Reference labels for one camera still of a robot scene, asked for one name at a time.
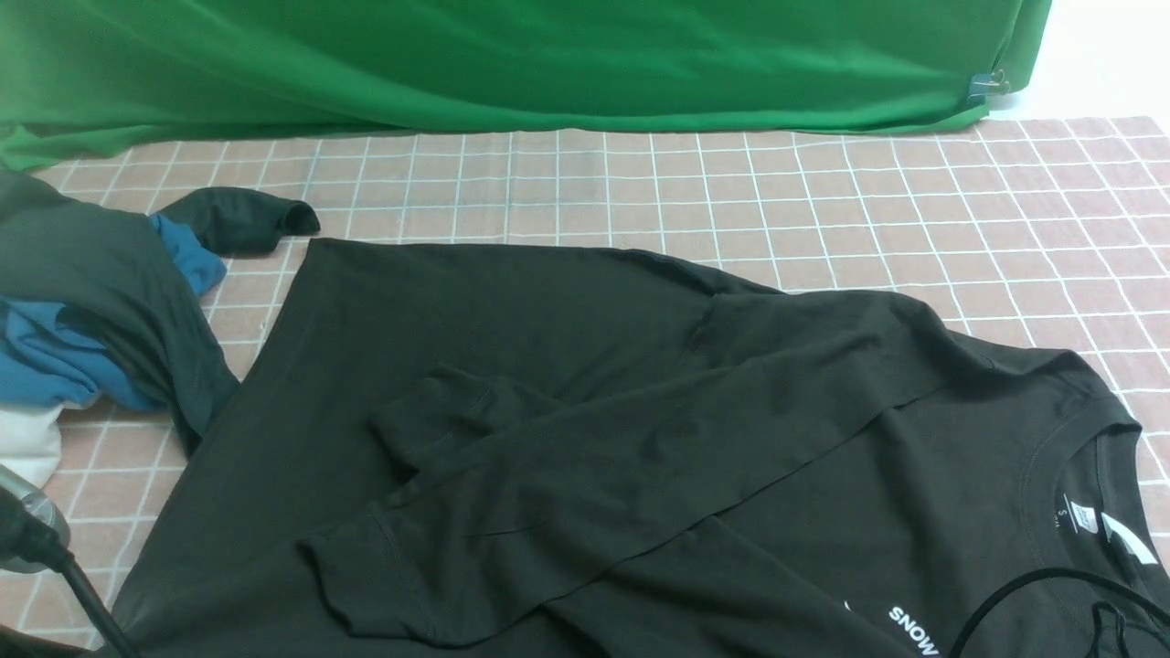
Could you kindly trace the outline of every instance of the black cord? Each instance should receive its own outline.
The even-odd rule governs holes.
[[[122,628],[113,621],[110,612],[105,610],[102,597],[94,591],[94,585],[85,577],[85,573],[81,570],[81,567],[77,566],[77,561],[69,560],[64,564],[64,568],[61,569],[61,575],[69,583],[69,588],[74,590],[74,595],[77,596],[77,601],[81,603],[81,608],[85,611],[89,621],[94,623],[94,628],[105,638],[105,643],[113,647],[122,658],[140,658],[138,650],[130,644],[130,639],[122,632]]]
[[[1110,581],[1104,576],[1099,576],[1096,574],[1092,574],[1088,571],[1080,571],[1078,569],[1067,569],[1064,567],[1052,567],[1048,569],[1037,569],[1035,571],[1028,571],[1027,574],[1024,574],[1023,576],[1012,580],[1004,587],[996,590],[994,594],[989,596],[987,599],[984,601],[983,604],[979,605],[979,608],[973,614],[971,614],[970,617],[968,617],[966,623],[963,624],[963,630],[959,631],[958,638],[951,646],[951,650],[947,654],[947,658],[959,658],[959,654],[963,653],[963,649],[966,646],[968,640],[970,640],[971,636],[975,633],[975,629],[978,628],[979,622],[982,622],[983,618],[986,617],[989,612],[991,612],[992,608],[999,605],[999,603],[1003,599],[1007,598],[1009,595],[1023,588],[1024,585],[1034,583],[1037,581],[1046,581],[1049,578],[1072,578],[1076,581],[1083,581],[1092,585],[1096,585],[1099,588],[1109,590],[1110,592],[1121,596],[1122,598],[1126,598],[1130,603],[1144,610],[1150,617],[1154,618],[1155,622],[1162,624],[1163,626],[1170,626],[1170,612],[1162,610],[1161,608],[1157,606],[1156,603],[1137,594],[1136,591],[1127,588],[1126,585],[1117,583],[1115,581]],[[1097,609],[1094,609],[1094,616],[1096,617],[1096,622],[1100,622],[1100,612],[1097,611]],[[1157,629],[1138,628],[1138,630],[1143,632],[1150,632],[1150,635],[1157,638],[1158,642],[1163,644],[1163,646],[1165,646],[1168,643],[1164,636],[1162,636],[1162,632],[1158,631]]]
[[[73,553],[61,543],[57,532],[29,514],[23,502],[12,492],[0,487],[0,557],[8,556],[43,564],[64,576],[85,616],[94,623],[97,632],[102,633],[106,644],[122,658],[139,658],[138,651],[110,616],[85,573],[77,566]]]

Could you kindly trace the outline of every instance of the green fabric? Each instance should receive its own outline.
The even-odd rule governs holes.
[[[0,158],[405,129],[947,130],[1051,0],[5,0]]]

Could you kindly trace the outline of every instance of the sleeve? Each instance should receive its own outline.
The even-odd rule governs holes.
[[[544,610],[590,637],[621,638],[631,656],[915,653],[875,625],[866,616],[872,610],[831,595],[720,516],[622,561]]]
[[[321,231],[309,204],[235,187],[195,190],[159,214],[190,226],[205,249],[221,256],[269,254],[285,235]]]
[[[377,409],[370,429],[395,466],[414,475],[440,466],[484,437],[564,407],[511,379],[440,366]]]
[[[480,642],[860,429],[772,377],[750,363],[512,424],[300,548],[351,635]],[[837,397],[866,405],[854,393]]]

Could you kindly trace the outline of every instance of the pile of clothes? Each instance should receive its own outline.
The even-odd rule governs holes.
[[[103,395],[171,407],[193,450],[239,385],[199,306],[220,256],[318,229],[307,204],[250,190],[199,190],[146,217],[0,170],[0,464],[42,485],[61,410]]]

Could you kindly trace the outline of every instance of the neckline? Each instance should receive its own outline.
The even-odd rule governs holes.
[[[1040,443],[1024,469],[1019,487],[1019,505],[1025,516],[1025,532],[1032,548],[1034,568],[1081,568],[1073,562],[1053,523],[1053,502],[1061,473],[1073,457],[1087,444],[1097,440],[1100,434],[1119,426],[1128,426],[1128,430],[1122,436],[1099,444],[1101,459],[1097,462],[1096,480],[1104,484],[1101,491],[1103,512],[1116,513],[1117,508],[1137,510],[1137,514],[1127,516],[1124,523],[1147,542],[1150,550],[1154,550],[1137,485],[1135,448],[1141,439],[1141,425],[1130,417],[1121,400],[1110,395],[1090,399],[1080,412],[1067,418]],[[1170,576],[1166,575],[1166,564],[1159,557],[1156,567],[1137,566],[1134,569],[1135,582],[1119,582],[1150,598],[1161,608],[1170,609]],[[1075,615],[1075,622],[1088,630],[1085,610],[1093,601],[1102,598],[1100,591],[1082,582],[1060,582],[1038,587],[1047,587],[1061,608]],[[1068,596],[1074,591],[1075,599]]]

